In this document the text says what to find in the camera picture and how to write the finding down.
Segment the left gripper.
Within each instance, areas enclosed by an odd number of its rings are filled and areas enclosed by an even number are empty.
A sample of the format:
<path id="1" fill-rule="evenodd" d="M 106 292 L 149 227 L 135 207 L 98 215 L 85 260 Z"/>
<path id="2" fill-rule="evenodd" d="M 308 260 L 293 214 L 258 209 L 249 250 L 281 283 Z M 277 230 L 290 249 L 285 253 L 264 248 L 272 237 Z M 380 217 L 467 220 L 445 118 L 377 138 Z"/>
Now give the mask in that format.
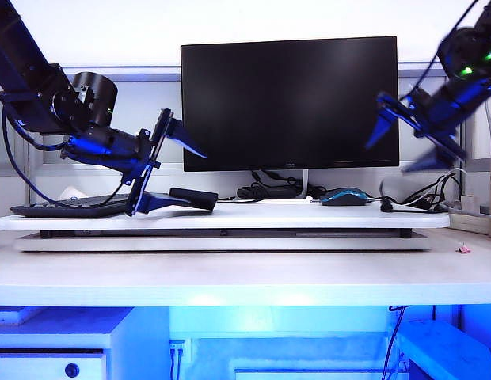
<path id="1" fill-rule="evenodd" d="M 142 129 L 134 136 L 110 127 L 92 125 L 80 135 L 71 135 L 63 153 L 75 161 L 102 165 L 122 173 L 120 183 L 131 186 L 125 213 L 133 216 L 138 212 L 190 204 L 186 199 L 145 190 L 152 170 L 160 166 L 158 154 L 165 137 L 190 153 L 207 158 L 183 122 L 174 119 L 168 108 L 161 110 L 153 131 Z"/>

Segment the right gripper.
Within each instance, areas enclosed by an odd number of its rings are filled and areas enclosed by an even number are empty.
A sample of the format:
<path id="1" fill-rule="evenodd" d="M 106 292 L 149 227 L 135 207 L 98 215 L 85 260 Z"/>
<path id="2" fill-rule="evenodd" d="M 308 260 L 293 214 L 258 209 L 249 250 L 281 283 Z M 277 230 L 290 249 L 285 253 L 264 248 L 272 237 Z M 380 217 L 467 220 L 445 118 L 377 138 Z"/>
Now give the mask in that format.
<path id="1" fill-rule="evenodd" d="M 433 144 L 431 150 L 402 169 L 403 173 L 452 169 L 457 161 L 466 159 L 466 151 L 453 139 L 457 126 L 490 97 L 491 76 L 451 78 L 433 95 L 419 88 L 411 93 L 407 106 L 381 92 L 377 96 L 378 118 L 364 147 L 370 150 L 401 119 L 413 127 L 418 139 Z"/>

